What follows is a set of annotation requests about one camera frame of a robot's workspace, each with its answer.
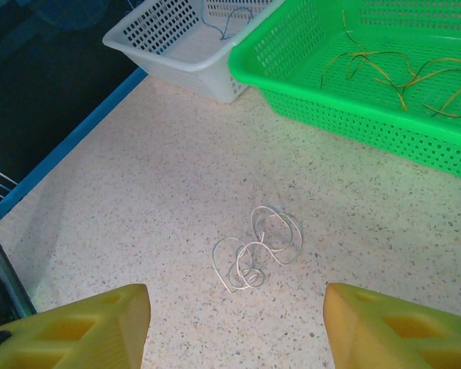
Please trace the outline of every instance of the yellow wire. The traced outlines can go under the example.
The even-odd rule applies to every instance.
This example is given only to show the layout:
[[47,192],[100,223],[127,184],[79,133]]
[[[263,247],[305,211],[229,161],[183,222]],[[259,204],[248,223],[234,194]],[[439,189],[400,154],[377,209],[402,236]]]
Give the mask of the yellow wire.
[[[401,52],[368,52],[362,44],[360,44],[359,42],[355,41],[351,36],[350,34],[348,33],[348,30],[347,30],[347,17],[345,16],[345,11],[343,10],[342,11],[342,22],[343,22],[343,30],[345,31],[345,34],[347,35],[348,39],[352,41],[352,43],[354,43],[355,45],[357,45],[359,48],[362,49],[362,52],[346,52],[346,53],[343,53],[343,54],[340,54],[338,55],[337,57],[331,59],[328,64],[325,65],[325,67],[323,68],[323,73],[321,75],[321,82],[320,82],[320,87],[323,86],[323,80],[324,80],[324,76],[326,75],[326,72],[327,72],[327,69],[335,62],[337,61],[339,58],[342,58],[343,56],[351,56],[352,58],[350,59],[349,63],[347,64],[347,79],[351,79],[355,73],[357,73],[357,71],[359,71],[362,66],[365,64],[365,61],[367,61],[373,68],[375,68],[381,75],[384,76],[384,78],[386,79],[386,81],[381,81],[380,79],[378,78],[374,78],[375,81],[378,81],[379,83],[382,83],[384,85],[389,85],[391,87],[393,87],[396,91],[396,93],[398,94],[398,97],[401,101],[401,107],[403,110],[408,110],[408,107],[406,106],[406,102],[405,102],[405,99],[404,99],[404,92],[405,90],[408,88],[408,87],[411,87],[417,83],[420,83],[422,81],[425,81],[429,78],[432,78],[433,76],[435,75],[438,75],[438,74],[441,74],[441,73],[444,73],[444,72],[447,72],[447,71],[455,71],[455,70],[459,70],[461,71],[461,69],[458,69],[458,68],[445,68],[445,69],[441,69],[439,71],[433,71],[431,73],[429,73],[428,75],[424,75],[423,77],[420,77],[419,74],[420,72],[422,71],[422,69],[424,69],[427,65],[431,65],[433,63],[437,63],[437,62],[456,62],[456,63],[460,63],[461,64],[461,59],[458,59],[458,58],[438,58],[438,59],[434,59],[434,60],[431,60],[431,61],[428,61],[427,63],[425,63],[417,73],[415,73],[413,71],[413,69],[411,68],[411,64],[410,64],[410,58],[408,57],[408,55],[404,54],[404,53],[401,53]],[[393,81],[391,80],[390,76],[379,66],[377,65],[376,63],[374,63],[373,61],[371,61],[367,56],[372,56],[372,55],[379,55],[379,54],[386,54],[386,53],[393,53],[393,54],[397,54],[397,55],[401,55],[405,58],[406,60],[406,66],[408,68],[408,72],[412,75],[412,80],[403,84],[403,85],[395,85],[393,83]],[[362,57],[362,61],[359,63],[359,65],[352,71],[350,72],[350,69],[352,67],[352,64],[353,64],[353,61],[358,58],[358,57]],[[457,98],[459,95],[461,94],[461,88],[456,92],[454,93],[445,103],[444,105],[442,106],[441,109],[435,109],[427,104],[423,104],[423,106],[425,106],[426,108],[432,110],[435,112],[435,115],[436,114],[441,114],[441,115],[445,115],[445,116],[448,116],[448,117],[453,117],[453,118],[461,118],[461,115],[455,115],[455,114],[450,114],[450,113],[446,113],[444,111],[444,109],[446,109],[453,101],[455,98]]]

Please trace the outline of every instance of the tangled white cable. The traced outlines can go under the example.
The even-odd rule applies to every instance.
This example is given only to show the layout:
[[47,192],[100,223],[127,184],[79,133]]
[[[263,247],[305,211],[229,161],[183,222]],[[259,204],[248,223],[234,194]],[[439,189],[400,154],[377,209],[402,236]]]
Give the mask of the tangled white cable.
[[[259,211],[267,211],[271,214],[260,219],[258,217]],[[264,225],[267,220],[274,218],[278,219],[283,225],[285,225],[285,228],[288,229],[289,237],[287,237],[287,240],[283,242],[283,246],[280,248],[273,248],[265,243]],[[258,288],[263,285],[265,281],[265,273],[256,266],[254,247],[261,246],[265,248],[271,257],[280,265],[287,265],[296,261],[299,257],[300,251],[302,250],[302,232],[294,219],[286,213],[277,211],[269,206],[258,206],[251,213],[251,226],[253,227],[254,235],[258,241],[245,244],[239,238],[225,237],[215,244],[212,251],[212,263],[215,273],[217,273],[217,276],[221,280],[222,284],[230,293],[234,293],[238,290],[245,290],[246,288]],[[236,251],[235,261],[232,263],[229,271],[225,275],[227,281],[224,280],[215,263],[215,250],[223,241],[236,241],[239,244]],[[292,258],[288,261],[281,261],[277,256],[279,253],[284,253],[287,249],[293,250],[291,252]],[[237,275],[237,281],[235,282],[231,279],[231,274],[234,271]]]

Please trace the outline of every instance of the green plastic basket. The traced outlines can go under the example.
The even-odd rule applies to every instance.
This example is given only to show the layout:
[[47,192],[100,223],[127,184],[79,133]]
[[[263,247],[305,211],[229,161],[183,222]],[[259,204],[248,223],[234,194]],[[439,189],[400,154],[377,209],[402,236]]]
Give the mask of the green plastic basket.
[[[433,115],[461,88],[448,71],[406,90],[408,111],[393,87],[365,63],[347,79],[344,52],[402,52],[418,71],[429,60],[461,59],[461,2],[404,0],[287,0],[230,54],[234,77],[261,90],[280,115],[382,148],[461,177],[461,118]],[[396,84],[410,80],[406,59],[373,57]],[[424,73],[461,65],[432,63]],[[461,115],[461,94],[446,109]]]

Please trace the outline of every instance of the blue edge trim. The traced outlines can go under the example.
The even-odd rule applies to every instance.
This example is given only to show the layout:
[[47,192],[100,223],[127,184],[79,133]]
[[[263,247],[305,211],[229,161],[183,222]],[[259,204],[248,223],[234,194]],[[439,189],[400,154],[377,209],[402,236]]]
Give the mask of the blue edge trim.
[[104,119],[145,77],[137,68],[81,124],[69,134],[41,163],[0,201],[0,220],[23,199],[67,154]]

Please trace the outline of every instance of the white plastic basket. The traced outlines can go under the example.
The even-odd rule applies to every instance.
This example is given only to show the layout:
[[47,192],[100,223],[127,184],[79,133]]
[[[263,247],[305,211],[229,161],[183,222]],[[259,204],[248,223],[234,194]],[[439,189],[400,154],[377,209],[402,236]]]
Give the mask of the white plastic basket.
[[[231,49],[284,0],[146,0],[116,24],[103,43],[149,75],[230,103],[246,85],[229,72]],[[247,8],[232,11],[236,8]],[[208,25],[224,30],[230,39]]]

